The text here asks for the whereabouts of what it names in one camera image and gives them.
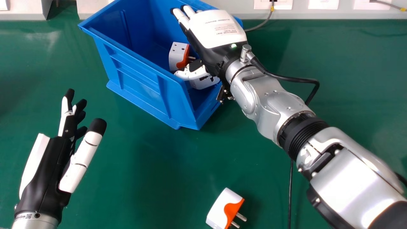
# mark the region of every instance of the blue plastic bin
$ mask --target blue plastic bin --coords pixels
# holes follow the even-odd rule
[[[110,90],[174,129],[199,130],[219,106],[221,84],[196,90],[169,72],[172,42],[188,43],[170,9],[185,4],[214,9],[198,0],[116,0],[79,27],[95,40]]]

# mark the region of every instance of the plug adapter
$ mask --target plug adapter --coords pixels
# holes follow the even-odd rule
[[[206,216],[206,224],[213,229],[227,229],[230,225],[240,228],[240,226],[233,221],[235,216],[244,222],[247,218],[239,213],[245,199],[232,190],[225,188],[219,197],[216,199],[208,216]]]

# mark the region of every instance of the robotic hand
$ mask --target robotic hand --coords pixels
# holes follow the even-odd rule
[[[310,182],[309,201],[334,228],[407,227],[407,200],[394,172],[307,106],[318,89],[316,80],[267,71],[252,53],[244,30],[226,11],[181,8],[171,13],[206,70],[221,79],[218,100],[236,100],[258,131],[287,152]],[[278,80],[316,87],[304,102]]]
[[[58,136],[38,134],[20,186],[20,201],[15,206],[12,229],[57,228],[62,210],[84,176],[106,130],[103,119],[94,119],[89,129],[78,128],[85,118],[87,101],[72,106],[74,90],[62,99]],[[75,151],[76,141],[84,136]]]

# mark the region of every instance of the cable connector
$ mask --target cable connector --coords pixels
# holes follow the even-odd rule
[[[239,209],[244,201],[245,199],[241,196],[225,188],[206,216],[206,224],[213,229],[227,229],[230,225],[240,228],[233,219],[237,216],[242,221],[247,221],[247,218],[239,213]]]

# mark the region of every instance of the green table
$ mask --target green table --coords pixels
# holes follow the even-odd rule
[[[246,199],[242,228],[287,227],[289,158],[236,103],[221,106],[201,131],[173,130],[105,87],[74,5],[53,7],[50,18],[0,22],[0,227],[11,226],[38,132],[57,134],[67,88],[88,100],[84,124],[101,117],[108,127],[60,228],[207,229],[225,187]],[[320,80],[310,107],[407,175],[407,21],[278,20],[248,39],[271,71]],[[303,98],[312,88],[283,85]],[[293,228],[327,228],[307,188],[295,173]]]

